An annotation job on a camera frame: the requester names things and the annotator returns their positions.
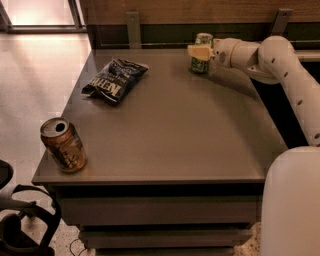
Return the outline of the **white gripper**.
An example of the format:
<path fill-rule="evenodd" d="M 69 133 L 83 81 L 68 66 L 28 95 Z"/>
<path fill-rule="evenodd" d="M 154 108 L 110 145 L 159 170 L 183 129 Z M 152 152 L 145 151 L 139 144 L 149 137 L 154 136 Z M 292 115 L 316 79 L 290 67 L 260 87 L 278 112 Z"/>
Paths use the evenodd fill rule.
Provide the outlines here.
<path fill-rule="evenodd" d="M 234 50 L 239 44 L 239 39 L 213 39 L 213 49 L 209 45 L 189 45 L 188 54 L 201 61 L 209 61 L 213 57 L 215 64 L 225 68 L 235 68 Z"/>

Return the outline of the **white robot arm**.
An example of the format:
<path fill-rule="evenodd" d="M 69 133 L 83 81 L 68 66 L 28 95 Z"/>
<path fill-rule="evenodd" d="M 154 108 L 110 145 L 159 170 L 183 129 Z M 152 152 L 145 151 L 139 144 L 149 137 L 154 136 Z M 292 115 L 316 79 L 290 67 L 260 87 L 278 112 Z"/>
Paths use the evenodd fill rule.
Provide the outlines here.
<path fill-rule="evenodd" d="M 261 215 L 260 256 L 320 256 L 320 85 L 282 36 L 260 43 L 216 39 L 188 47 L 190 56 L 246 73 L 255 86 L 278 85 L 263 101 L 289 147 L 268 170 Z"/>

